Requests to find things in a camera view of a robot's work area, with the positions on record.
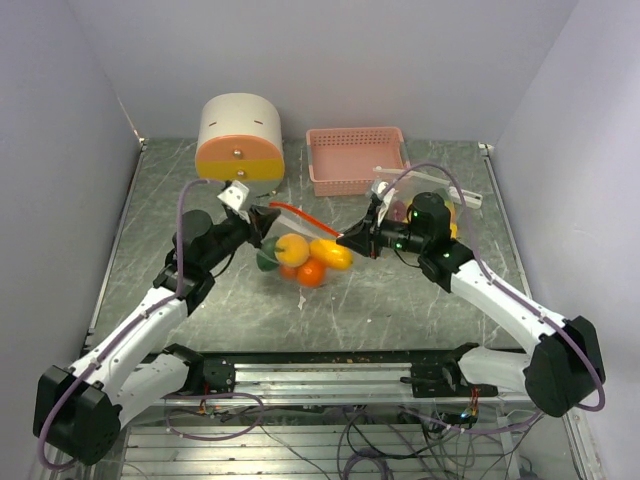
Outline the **fake yellow orange mango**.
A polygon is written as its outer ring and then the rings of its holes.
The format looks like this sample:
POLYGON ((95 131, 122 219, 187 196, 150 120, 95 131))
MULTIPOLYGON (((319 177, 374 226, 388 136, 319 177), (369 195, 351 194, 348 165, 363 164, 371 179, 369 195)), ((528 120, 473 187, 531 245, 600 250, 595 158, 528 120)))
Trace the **fake yellow orange mango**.
POLYGON ((326 267, 346 271, 353 264, 353 256, 349 249, 338 245, 335 240, 314 239, 310 245, 310 254, 326 267))

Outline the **fake yellow peach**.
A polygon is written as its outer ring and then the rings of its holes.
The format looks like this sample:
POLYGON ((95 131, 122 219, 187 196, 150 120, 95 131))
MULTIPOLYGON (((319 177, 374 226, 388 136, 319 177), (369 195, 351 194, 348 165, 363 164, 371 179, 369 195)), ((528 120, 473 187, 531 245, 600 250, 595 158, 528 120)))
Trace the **fake yellow peach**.
POLYGON ((309 243, 305 237, 296 233, 288 233, 278 239, 276 258, 281 265, 299 267, 308 260, 309 256, 309 243))

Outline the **clear red-zip bag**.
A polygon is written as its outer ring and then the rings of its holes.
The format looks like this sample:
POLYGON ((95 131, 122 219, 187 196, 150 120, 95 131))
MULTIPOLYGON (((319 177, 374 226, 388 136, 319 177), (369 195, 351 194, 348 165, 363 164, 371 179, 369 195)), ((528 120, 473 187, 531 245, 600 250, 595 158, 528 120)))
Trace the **clear red-zip bag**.
POLYGON ((269 207, 280 215, 256 252, 259 271, 315 289, 353 267, 353 254, 337 244, 332 227, 288 203, 271 201, 269 207))

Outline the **clear white-slider zip bag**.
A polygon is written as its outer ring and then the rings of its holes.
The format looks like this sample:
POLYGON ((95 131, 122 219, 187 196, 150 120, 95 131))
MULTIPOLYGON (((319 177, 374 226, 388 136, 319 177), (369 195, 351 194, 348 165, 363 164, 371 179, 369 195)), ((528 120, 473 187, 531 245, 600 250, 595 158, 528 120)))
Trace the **clear white-slider zip bag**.
MULTIPOLYGON (((445 219, 450 222, 450 213, 444 204, 446 199, 451 200, 448 190, 450 186, 453 186, 450 181, 412 171, 392 187, 396 192, 391 205, 396 200, 407 205, 407 224, 426 224, 429 217, 434 217, 436 224, 442 228, 445 219)), ((392 220, 390 207, 385 215, 387 220, 392 220)))

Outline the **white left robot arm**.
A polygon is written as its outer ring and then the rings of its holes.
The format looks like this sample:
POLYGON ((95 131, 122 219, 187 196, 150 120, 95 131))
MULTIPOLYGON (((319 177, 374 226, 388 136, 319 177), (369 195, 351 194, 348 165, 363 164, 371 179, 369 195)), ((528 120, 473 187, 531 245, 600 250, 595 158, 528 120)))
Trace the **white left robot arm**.
POLYGON ((245 243, 260 247, 280 215, 262 206, 225 213, 216 224, 203 210, 180 210, 174 248, 140 304, 82 358, 65 368, 52 366, 40 377, 33 433, 44 467, 57 467, 46 457, 47 445, 72 462, 93 465, 154 402, 173 394, 192 397, 202 389, 200 354, 174 345, 152 362, 144 360, 206 299, 215 284, 212 269, 245 243))

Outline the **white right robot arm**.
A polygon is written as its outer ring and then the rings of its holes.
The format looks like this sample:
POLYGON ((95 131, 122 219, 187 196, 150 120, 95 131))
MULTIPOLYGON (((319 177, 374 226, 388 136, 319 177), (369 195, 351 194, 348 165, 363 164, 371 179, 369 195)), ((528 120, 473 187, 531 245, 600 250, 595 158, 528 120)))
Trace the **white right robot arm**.
POLYGON ((440 373, 448 393, 463 395, 476 385, 525 393, 552 417, 573 408, 603 409, 605 371, 589 320, 567 319, 539 305, 477 260, 452 237, 451 211, 440 195, 417 194, 404 221, 382 217, 383 206, 373 197, 365 216, 338 237, 338 244, 372 259, 383 249, 416 255, 429 281, 474 305, 522 349, 514 353, 473 343, 459 347, 440 373), (598 402, 588 407, 584 401, 592 393, 598 402))

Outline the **fake dark green avocado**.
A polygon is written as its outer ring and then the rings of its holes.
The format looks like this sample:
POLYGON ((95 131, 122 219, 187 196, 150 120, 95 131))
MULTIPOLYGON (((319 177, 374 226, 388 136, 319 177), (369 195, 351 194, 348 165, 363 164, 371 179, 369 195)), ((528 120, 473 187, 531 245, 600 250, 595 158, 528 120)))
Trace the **fake dark green avocado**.
POLYGON ((256 264, 260 271, 270 272, 279 268, 276 258, 276 244, 278 237, 269 237, 262 241, 260 249, 256 252, 256 264))

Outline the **fake red orange tomato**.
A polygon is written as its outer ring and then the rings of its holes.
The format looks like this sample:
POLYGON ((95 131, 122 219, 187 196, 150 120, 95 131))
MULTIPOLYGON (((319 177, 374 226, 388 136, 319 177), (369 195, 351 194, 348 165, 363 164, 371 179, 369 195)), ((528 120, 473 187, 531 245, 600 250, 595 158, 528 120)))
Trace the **fake red orange tomato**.
POLYGON ((280 265, 279 266, 279 273, 280 275, 287 280, 296 280, 297 279, 297 271, 298 268, 297 267, 290 267, 287 265, 280 265))

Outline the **fake yellow lemon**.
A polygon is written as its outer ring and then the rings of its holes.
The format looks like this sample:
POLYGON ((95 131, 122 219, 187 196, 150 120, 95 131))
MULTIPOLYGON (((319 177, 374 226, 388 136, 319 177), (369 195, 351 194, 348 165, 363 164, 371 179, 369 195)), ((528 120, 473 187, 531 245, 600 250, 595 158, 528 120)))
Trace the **fake yellow lemon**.
POLYGON ((444 204, 450 213, 449 226, 450 226, 451 238, 456 239, 458 235, 458 225, 456 220, 457 216, 456 216, 456 209, 455 209, 454 202, 450 199, 446 199, 444 201, 444 204))

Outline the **pink perforated plastic basket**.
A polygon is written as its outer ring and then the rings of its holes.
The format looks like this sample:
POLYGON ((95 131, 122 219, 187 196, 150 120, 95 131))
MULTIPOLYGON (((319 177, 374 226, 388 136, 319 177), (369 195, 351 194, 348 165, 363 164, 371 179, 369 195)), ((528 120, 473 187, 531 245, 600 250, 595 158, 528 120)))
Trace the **pink perforated plastic basket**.
POLYGON ((310 129, 306 147, 318 197, 363 195, 378 170, 408 165, 404 136, 397 127, 310 129))

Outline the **round pastel mini drawer cabinet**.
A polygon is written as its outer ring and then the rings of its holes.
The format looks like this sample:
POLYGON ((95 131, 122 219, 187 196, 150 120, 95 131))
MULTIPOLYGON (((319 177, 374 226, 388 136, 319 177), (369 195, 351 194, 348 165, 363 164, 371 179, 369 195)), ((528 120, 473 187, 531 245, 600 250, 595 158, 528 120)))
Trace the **round pastel mini drawer cabinet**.
POLYGON ((199 177, 239 181, 255 196, 284 179, 281 119, 275 106, 250 93, 227 93, 203 107, 195 154, 199 177))

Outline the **aluminium rail frame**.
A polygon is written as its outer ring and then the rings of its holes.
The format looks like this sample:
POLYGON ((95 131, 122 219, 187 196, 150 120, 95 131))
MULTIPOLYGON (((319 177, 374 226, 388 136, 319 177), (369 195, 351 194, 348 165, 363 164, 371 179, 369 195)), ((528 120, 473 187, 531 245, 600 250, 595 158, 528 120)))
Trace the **aluminium rail frame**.
POLYGON ((33 429, 74 460, 93 465, 131 420, 162 399, 246 399, 256 414, 277 401, 366 406, 387 399, 415 414, 424 399, 452 396, 467 399, 468 410, 433 418, 436 432, 474 435, 481 397, 523 394, 538 414, 558 418, 602 385, 602 373, 548 337, 532 354, 475 343, 451 351, 246 354, 201 353, 178 344, 159 354, 140 346, 97 347, 43 374, 33 429))

